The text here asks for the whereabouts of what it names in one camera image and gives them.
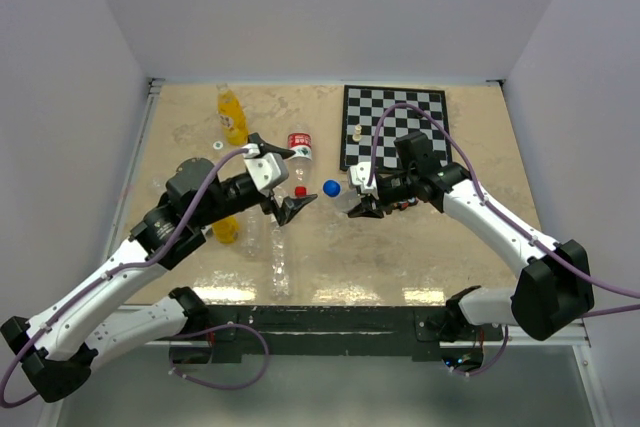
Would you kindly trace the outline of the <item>blue cap Pepsi bottle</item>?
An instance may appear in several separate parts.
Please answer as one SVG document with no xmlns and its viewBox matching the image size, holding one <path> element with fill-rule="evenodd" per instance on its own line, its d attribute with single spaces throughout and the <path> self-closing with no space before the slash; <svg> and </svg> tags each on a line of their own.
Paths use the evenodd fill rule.
<svg viewBox="0 0 640 427">
<path fill-rule="evenodd" d="M 360 204 L 358 192 L 347 181 L 326 180 L 322 190 L 339 212 L 348 213 Z"/>
</svg>

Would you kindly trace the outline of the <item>yellow tea bottle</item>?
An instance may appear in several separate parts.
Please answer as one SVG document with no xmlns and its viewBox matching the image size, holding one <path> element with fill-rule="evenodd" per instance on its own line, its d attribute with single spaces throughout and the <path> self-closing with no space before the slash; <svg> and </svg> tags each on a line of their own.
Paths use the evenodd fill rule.
<svg viewBox="0 0 640 427">
<path fill-rule="evenodd" d="M 216 89 L 218 115 L 227 141 L 235 146 L 245 145 L 249 133 L 246 116 L 236 94 L 226 83 L 217 84 Z"/>
</svg>

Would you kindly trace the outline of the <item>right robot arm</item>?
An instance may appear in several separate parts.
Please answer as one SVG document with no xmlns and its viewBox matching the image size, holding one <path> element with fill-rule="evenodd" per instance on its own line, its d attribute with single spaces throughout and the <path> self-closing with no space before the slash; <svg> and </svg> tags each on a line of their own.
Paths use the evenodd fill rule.
<svg viewBox="0 0 640 427">
<path fill-rule="evenodd" d="M 469 339 L 481 325 L 518 326 L 544 341 L 594 306 L 588 256 L 576 241 L 559 243 L 497 202 L 469 170 L 441 164 L 425 134 L 396 140 L 399 168 L 384 176 L 369 161 L 348 170 L 359 202 L 349 217 L 382 218 L 394 204 L 414 198 L 459 222 L 482 240 L 514 273 L 513 289 L 467 288 L 446 302 L 443 333 Z"/>
</svg>

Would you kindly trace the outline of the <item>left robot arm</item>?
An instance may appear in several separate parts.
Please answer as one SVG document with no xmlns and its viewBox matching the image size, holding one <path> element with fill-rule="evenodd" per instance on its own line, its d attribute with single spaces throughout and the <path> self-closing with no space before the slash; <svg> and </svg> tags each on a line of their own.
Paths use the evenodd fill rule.
<svg viewBox="0 0 640 427">
<path fill-rule="evenodd" d="M 316 198 L 275 198 L 275 188 L 289 176 L 285 161 L 295 154 L 253 133 L 217 163 L 201 157 L 182 162 L 158 204 L 88 278 L 43 312 L 13 316 L 2 325 L 15 355 L 8 369 L 20 367 L 35 396 L 54 403 L 98 368 L 149 341 L 200 337 L 210 323 L 209 310 L 188 287 L 120 320 L 112 315 L 199 249 L 205 227 L 254 206 L 279 225 L 288 224 Z"/>
</svg>

